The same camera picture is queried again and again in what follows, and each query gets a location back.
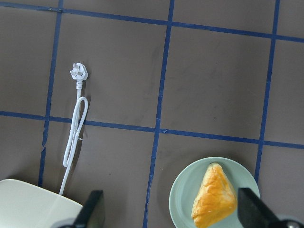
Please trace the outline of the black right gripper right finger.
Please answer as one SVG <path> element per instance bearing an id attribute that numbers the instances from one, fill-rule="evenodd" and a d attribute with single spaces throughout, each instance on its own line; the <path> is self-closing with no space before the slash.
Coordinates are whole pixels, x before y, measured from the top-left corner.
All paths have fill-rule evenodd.
<path id="1" fill-rule="evenodd" d="M 294 219 L 280 220 L 250 189 L 238 189 L 237 217 L 244 228 L 302 228 Z"/>

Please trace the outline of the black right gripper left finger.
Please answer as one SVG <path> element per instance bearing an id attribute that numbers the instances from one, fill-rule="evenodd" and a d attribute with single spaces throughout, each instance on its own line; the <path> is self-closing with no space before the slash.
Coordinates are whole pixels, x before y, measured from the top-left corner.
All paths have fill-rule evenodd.
<path id="1" fill-rule="evenodd" d="M 105 198 L 103 190 L 93 190 L 84 205 L 70 201 L 60 210 L 64 219 L 58 228 L 102 228 L 105 223 Z"/>

